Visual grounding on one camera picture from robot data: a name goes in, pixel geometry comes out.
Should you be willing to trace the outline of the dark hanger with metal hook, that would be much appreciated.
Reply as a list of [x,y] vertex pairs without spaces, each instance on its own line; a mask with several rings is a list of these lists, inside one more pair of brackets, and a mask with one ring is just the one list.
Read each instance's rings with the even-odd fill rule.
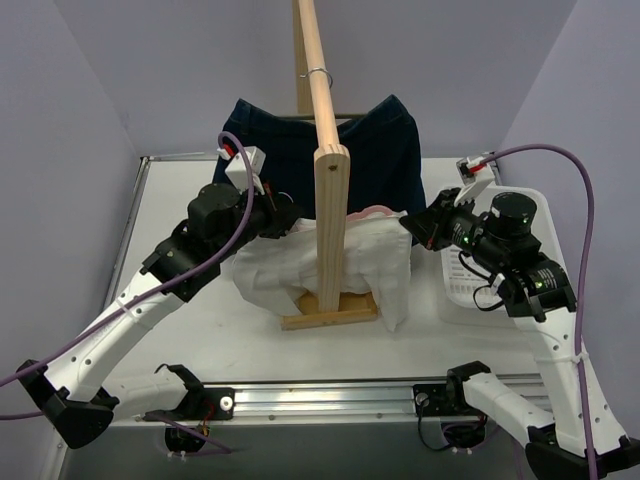
[[329,113],[336,121],[361,119],[364,112],[336,112],[331,98],[333,77],[321,67],[309,69],[298,76],[297,112],[287,116],[287,119],[313,122],[319,113]]

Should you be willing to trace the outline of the white pleated skirt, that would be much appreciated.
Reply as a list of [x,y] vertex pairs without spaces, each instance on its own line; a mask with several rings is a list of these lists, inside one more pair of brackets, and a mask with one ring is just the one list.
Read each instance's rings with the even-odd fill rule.
[[[412,236],[399,219],[347,222],[341,290],[373,295],[390,332],[409,315]],[[301,313],[298,301],[318,287],[316,229],[279,239],[259,237],[242,247],[232,263],[232,278],[247,302],[276,315]]]

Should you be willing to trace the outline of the dark blue denim garment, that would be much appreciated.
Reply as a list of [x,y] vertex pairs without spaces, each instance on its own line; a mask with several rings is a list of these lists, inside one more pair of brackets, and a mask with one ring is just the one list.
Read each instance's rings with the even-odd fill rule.
[[[261,180],[288,194],[306,218],[315,217],[314,125],[272,115],[240,99],[223,129],[243,146],[262,150]],[[373,205],[410,214],[426,208],[417,125],[396,96],[340,124],[337,131],[350,155],[349,213]]]

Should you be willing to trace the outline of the pink hanger with metal hook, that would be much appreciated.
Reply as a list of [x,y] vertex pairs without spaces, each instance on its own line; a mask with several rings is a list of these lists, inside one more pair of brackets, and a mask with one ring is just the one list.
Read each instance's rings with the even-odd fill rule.
[[[395,215],[396,213],[386,206],[372,205],[366,207],[361,211],[348,214],[346,216],[346,221],[354,222],[370,218],[394,217]],[[290,233],[315,230],[316,228],[317,222],[315,220],[301,218],[294,223],[294,226],[291,228]]]

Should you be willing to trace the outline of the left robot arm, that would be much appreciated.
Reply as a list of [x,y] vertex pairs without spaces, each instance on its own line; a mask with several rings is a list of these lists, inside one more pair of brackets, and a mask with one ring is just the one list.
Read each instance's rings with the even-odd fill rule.
[[122,418],[185,421],[202,415],[206,389],[181,364],[162,364],[141,379],[110,374],[160,321],[215,280],[227,258],[258,237],[285,236],[302,214],[267,185],[244,192],[224,183],[201,188],[186,219],[71,347],[52,360],[19,367],[19,382],[64,443],[82,448]]

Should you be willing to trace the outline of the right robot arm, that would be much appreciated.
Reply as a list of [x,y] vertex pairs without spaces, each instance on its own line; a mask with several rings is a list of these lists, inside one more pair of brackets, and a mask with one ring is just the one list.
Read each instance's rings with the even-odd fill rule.
[[575,351],[578,302],[564,269],[531,232],[536,203],[502,192],[476,215],[473,203],[455,205],[458,193],[441,191],[400,223],[426,249],[454,246],[487,272],[487,284],[528,339],[551,408],[538,408],[480,361],[448,371],[445,403],[492,419],[524,448],[539,479],[602,479],[638,465],[638,440],[612,414],[585,353]]

